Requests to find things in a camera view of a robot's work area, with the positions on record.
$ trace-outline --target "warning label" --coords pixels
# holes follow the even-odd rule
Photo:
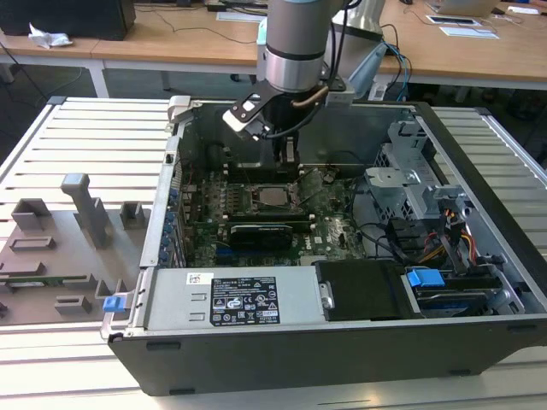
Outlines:
[[[215,278],[210,322],[214,326],[280,323],[277,296],[275,278]]]

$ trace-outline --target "cable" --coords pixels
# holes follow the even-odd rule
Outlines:
[[[228,245],[226,242],[222,242],[222,241],[215,241],[215,243],[220,243],[221,245],[224,245],[224,246],[227,246],[228,248],[231,248],[230,245]]]
[[[397,60],[399,61],[399,64],[404,67],[404,80],[403,80],[403,88],[401,89],[401,91],[399,92],[399,95],[397,96],[397,101],[400,101],[401,97],[403,96],[403,93],[404,93],[404,89],[408,86],[408,81],[409,81],[409,77],[408,77],[408,69],[407,69],[407,64],[406,64],[406,57],[403,58],[403,56],[401,55],[401,53],[399,52],[399,50],[396,50],[391,44],[388,44],[386,42],[384,42],[385,46],[391,50],[391,52],[395,55],[395,57],[397,58]]]
[[[336,30],[334,29],[334,23],[331,21],[331,66],[329,67],[330,73],[328,74],[328,81],[331,81],[332,73],[334,72],[334,66],[336,65]]]
[[[208,27],[182,27],[182,28],[174,28],[174,26],[168,22],[167,20],[165,20],[165,18],[163,18],[162,15],[160,15],[156,10],[152,10],[160,19],[163,20],[163,22],[165,24],[167,24],[169,27],[171,27],[171,30],[173,32],[182,32],[184,30],[206,30],[208,32],[213,32],[214,34],[218,35],[218,36],[221,36],[223,38],[225,38],[226,40],[230,40],[230,41],[233,41],[234,43],[239,43],[239,44],[254,44],[256,43],[256,40],[253,40],[253,41],[240,41],[240,40],[237,40],[236,38],[230,38],[228,36],[225,36],[224,34],[220,33],[220,32],[216,32],[215,30],[212,30]]]
[[[409,62],[409,66],[410,66],[409,79],[407,80],[407,90],[408,90],[410,79],[412,78],[412,72],[414,71],[414,68],[412,67],[412,61],[407,56],[401,55],[401,57],[405,59],[407,62]]]
[[[71,85],[72,83],[75,83],[76,81],[78,81],[78,80],[81,78],[83,71],[84,71],[84,70],[81,68],[81,69],[79,70],[78,75],[76,76],[75,79],[71,79],[71,80],[68,81],[67,83],[62,84],[62,85],[59,85],[58,87],[56,87],[56,88],[54,88],[53,90],[51,90],[50,92],[48,92],[48,93],[46,94],[46,96],[49,97],[49,96],[51,96],[54,92],[59,91],[61,88],[64,88],[64,87],[66,87],[67,85]],[[38,97],[37,100],[34,102],[34,107],[37,107],[37,106],[38,106],[38,103],[39,103],[40,100],[42,100],[42,99],[43,99],[42,96]]]
[[[348,4],[346,7],[345,7],[345,10],[351,10],[351,9],[356,9],[357,7],[359,7],[359,5],[362,3],[362,0],[357,0],[355,3],[353,4]]]
[[[380,28],[384,27],[391,27],[393,29],[393,32],[395,33],[395,46],[397,47],[397,50],[399,50],[399,33],[397,32],[397,28],[392,24],[384,24],[383,26],[380,26]]]
[[[425,255],[422,259],[420,259],[418,261],[418,263],[423,263],[423,262],[429,261],[429,260],[433,259],[435,256],[438,256],[443,252],[444,252],[444,246],[440,245],[434,251],[430,252],[429,254]]]
[[[185,8],[179,8],[176,6],[175,3],[173,4],[161,4],[161,3],[134,3],[135,6],[138,6],[138,7],[159,7],[160,9],[169,9],[169,8],[176,8],[176,9],[185,9]]]
[[[306,108],[312,103],[317,103],[320,99],[328,94],[328,85],[322,86],[317,92],[303,101],[291,101],[291,106],[293,108]]]
[[[522,20],[521,23],[518,23],[518,22],[514,21],[512,17],[514,17],[514,16],[512,15],[511,18],[509,18],[507,16],[501,16],[501,17],[498,17],[498,19],[508,21],[509,23],[514,24],[515,26],[518,26],[520,28],[524,28],[525,30],[530,30],[531,32],[536,32],[536,31],[539,31],[539,30],[543,30],[544,28],[547,27],[547,24],[544,25],[544,26],[541,26],[541,27],[526,27],[526,26],[522,25],[524,20]]]
[[[162,13],[168,13],[170,11],[196,11],[196,10],[199,10],[199,9],[204,9],[205,7],[207,7],[207,6],[196,7],[194,9],[186,9],[186,8],[178,7],[176,9],[159,8],[159,9],[148,9],[148,10],[141,10],[141,9],[135,8],[135,10],[137,10],[139,13],[154,13],[155,11],[161,11]]]
[[[282,137],[286,137],[288,135],[291,135],[293,132],[296,132],[298,131],[300,128],[302,128],[303,126],[306,126],[307,124],[309,124],[309,122],[314,118],[314,115],[316,115],[319,110],[321,109],[322,107],[322,103],[321,102],[317,102],[315,104],[315,107],[314,109],[312,109],[308,115],[306,115],[304,117],[304,119],[302,121],[300,121],[298,124],[296,124],[295,126],[292,126],[291,128],[289,128],[288,130],[284,130],[282,132],[278,132],[277,134],[266,134],[265,136],[263,136],[262,138],[264,139],[276,139],[276,138],[282,138]]]
[[[15,57],[13,57],[11,55],[11,53],[9,52],[9,50],[3,45],[3,43],[0,41],[0,46],[2,46],[4,52],[9,56],[9,58],[11,58],[13,60],[13,62],[15,63],[15,65],[17,67],[19,67],[21,69],[21,71],[26,75],[26,77],[28,78],[28,80],[31,82],[31,84],[34,86],[34,88],[36,89],[36,91],[45,99],[47,100],[47,97],[45,96],[45,94],[42,92],[42,90],[40,90],[40,87],[37,86],[37,84],[34,82],[34,80],[31,78],[30,75],[28,75],[28,73],[26,72],[26,69],[15,59]]]
[[[400,50],[400,48],[399,48],[399,33],[397,32],[397,28],[392,24],[384,24],[383,26],[380,26],[380,27],[381,28],[391,27],[393,29],[393,32],[395,33],[395,47],[396,47],[397,51],[399,51]],[[401,64],[401,61],[398,58],[397,58],[397,63],[399,64],[399,70],[397,71],[397,75],[395,76],[395,79],[387,86],[387,88],[385,89],[385,92],[388,92],[392,88],[392,86],[395,85],[395,83],[399,79],[399,76],[401,75],[401,72],[403,70],[403,65]]]
[[[236,11],[238,13],[241,13],[243,15],[261,15],[261,16],[268,16],[268,13],[265,13],[263,11],[258,11],[258,10],[249,10],[249,9],[246,9],[244,7],[228,7],[229,9],[233,10],[233,11]]]
[[[342,32],[340,33],[340,41],[338,42],[338,51],[336,56],[336,64],[334,66],[334,71],[331,73],[331,78],[329,80],[332,82],[336,79],[338,75],[338,68],[340,67],[340,61],[342,60],[342,49],[344,48],[344,39],[345,39],[345,30],[348,26],[348,9],[347,6],[344,8],[344,23],[342,24]]]

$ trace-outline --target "robotic arm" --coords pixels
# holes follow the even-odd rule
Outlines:
[[[265,80],[223,115],[235,131],[254,139],[297,135],[321,107],[336,73],[325,73],[332,17],[347,0],[273,0],[268,9]]]

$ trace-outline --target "desk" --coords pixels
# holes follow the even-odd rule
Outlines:
[[[105,68],[198,73],[256,72],[258,24],[217,21],[216,13],[195,11],[137,11],[135,25],[124,41],[73,38],[74,45],[46,50],[26,37],[6,36],[6,47],[21,64],[84,67],[90,71],[98,97],[108,97]],[[175,29],[204,27],[173,32]],[[223,38],[214,30],[243,43]],[[0,63],[12,62],[0,50]]]
[[[547,90],[547,18],[519,15],[523,26],[490,18],[500,39],[454,38],[438,26],[422,23],[408,8],[425,20],[432,14],[423,0],[406,6],[398,0],[386,0],[381,23],[397,27],[400,47],[414,66],[411,81],[441,85],[468,85],[498,88]],[[253,42],[258,25],[217,21],[216,13],[195,11],[159,11],[175,29],[206,27],[229,38]],[[389,27],[386,40],[395,43]],[[239,44],[206,30],[173,32],[153,12],[138,11],[135,26],[125,41],[113,42],[75,38],[74,45],[53,50],[41,49],[25,37],[7,36],[6,46],[23,64],[85,67],[90,70],[98,97],[108,97],[103,77],[105,68],[145,69],[205,73],[256,73],[256,45]],[[0,63],[10,59],[0,50]],[[397,72],[394,57],[385,58],[376,77],[384,86]]]
[[[508,5],[498,7],[506,9]],[[521,26],[490,17],[499,39],[458,38],[448,37],[440,25],[424,24],[410,10],[423,21],[428,21],[425,15],[434,14],[423,0],[415,0],[412,6],[386,0],[380,22],[397,28],[401,51],[414,68],[411,82],[547,90],[547,17],[516,15],[517,20],[523,20]],[[384,28],[384,34],[386,41],[395,43],[390,27]],[[397,70],[395,57],[387,57],[375,81],[389,84]]]

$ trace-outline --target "power cable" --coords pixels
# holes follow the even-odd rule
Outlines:
[[[11,60],[15,63],[15,65],[26,75],[26,77],[31,82],[31,84],[34,86],[36,91],[40,94],[40,96],[42,96],[44,98],[44,100],[47,100],[47,97],[45,96],[45,94],[42,92],[42,90],[40,90],[40,87],[38,87],[38,85],[34,82],[34,80],[31,78],[31,76],[28,75],[28,73],[26,72],[26,69],[15,59],[15,57],[12,56],[12,54],[9,52],[9,50],[6,48],[6,46],[3,45],[3,43],[1,41],[0,41],[0,46],[2,46],[4,52],[9,56],[9,58],[11,58]]]
[[[160,15],[156,10],[152,10],[160,19],[162,19],[162,21],[167,24],[169,27],[171,27],[171,30],[173,32],[182,32],[184,30],[205,30],[205,31],[208,31],[208,32],[213,32],[214,34],[218,35],[218,36],[221,36],[223,38],[225,38],[226,40],[230,40],[230,41],[233,41],[234,43],[239,43],[239,44],[254,44],[256,43],[256,40],[253,40],[253,41],[240,41],[240,40],[237,40],[236,38],[230,38],[228,36],[225,36],[224,34],[222,34],[221,32],[217,32],[215,30],[212,30],[208,27],[181,27],[181,28],[175,28],[170,22],[168,22],[167,20],[165,20],[165,18]]]

